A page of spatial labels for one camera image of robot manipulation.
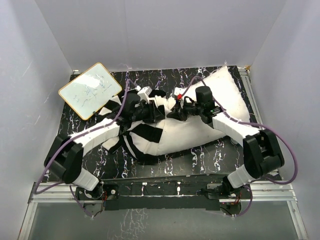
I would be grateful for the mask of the white pillow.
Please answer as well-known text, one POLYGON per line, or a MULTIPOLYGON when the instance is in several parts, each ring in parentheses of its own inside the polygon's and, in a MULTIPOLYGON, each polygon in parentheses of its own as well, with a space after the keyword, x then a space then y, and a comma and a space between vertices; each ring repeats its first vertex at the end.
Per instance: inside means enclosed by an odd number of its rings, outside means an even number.
MULTIPOLYGON (((195 89, 204 85, 210 87, 214 98, 230 116, 244 122, 249 121, 248 108, 228 67, 221 67, 206 77, 204 82, 193 84, 189 89, 181 88, 179 91, 194 100, 196 98, 195 89)), ((225 133, 203 123, 198 115, 189 116, 186 121, 168 117, 167 119, 169 121, 170 154, 198 147, 225 136, 225 133)))

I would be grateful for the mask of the black white striped pillowcase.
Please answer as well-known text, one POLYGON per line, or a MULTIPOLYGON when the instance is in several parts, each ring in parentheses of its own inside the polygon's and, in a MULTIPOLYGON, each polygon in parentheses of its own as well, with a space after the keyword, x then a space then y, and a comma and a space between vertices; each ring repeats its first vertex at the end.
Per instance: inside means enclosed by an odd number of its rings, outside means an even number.
MULTIPOLYGON (((128 93, 138 94, 136 89, 129 90, 128 93)), ((100 122, 106 118, 113 119, 122 104, 120 98, 124 95, 122 91, 117 96, 110 99, 101 109, 97 116, 100 122)), ((169 143, 169 120, 167 114, 169 110, 169 101, 167 94, 163 90, 152 89, 148 96, 148 100, 154 100, 157 107, 163 105, 165 119, 156 123, 144 123, 136 121, 130 124, 120 122, 120 116, 116 123, 120 125, 119 135, 104 141, 101 145, 109 153, 115 153, 118 149, 123 148, 132 158, 138 161, 152 161, 159 156, 168 155, 170 153, 171 144, 169 143)))

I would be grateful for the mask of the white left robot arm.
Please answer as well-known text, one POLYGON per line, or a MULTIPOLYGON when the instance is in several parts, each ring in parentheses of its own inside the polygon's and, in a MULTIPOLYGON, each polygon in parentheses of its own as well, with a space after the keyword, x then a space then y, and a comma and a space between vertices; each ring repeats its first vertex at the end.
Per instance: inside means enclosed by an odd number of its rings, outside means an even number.
POLYGON ((97 200, 103 195, 103 183, 83 168, 84 156, 99 145, 112 153, 125 146, 136 159, 156 156, 156 150, 149 151, 148 147, 160 143, 169 110, 162 90, 146 95, 135 89, 121 92, 102 107, 94 126, 70 135, 57 135, 44 166, 63 183, 81 187, 97 200))

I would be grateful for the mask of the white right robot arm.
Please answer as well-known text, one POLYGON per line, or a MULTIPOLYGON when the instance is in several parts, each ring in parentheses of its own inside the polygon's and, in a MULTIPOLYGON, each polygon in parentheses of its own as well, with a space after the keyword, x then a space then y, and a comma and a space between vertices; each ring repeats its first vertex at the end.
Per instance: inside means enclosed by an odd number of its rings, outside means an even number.
POLYGON ((226 134, 243 149, 243 165, 225 176, 212 193, 233 199, 240 194, 241 187, 285 164, 277 137, 271 130, 258 129, 252 122, 243 123, 231 117, 208 86, 197 87, 195 97, 193 100, 184 93, 175 95, 175 105, 167 116, 179 121, 200 116, 203 123, 226 134))

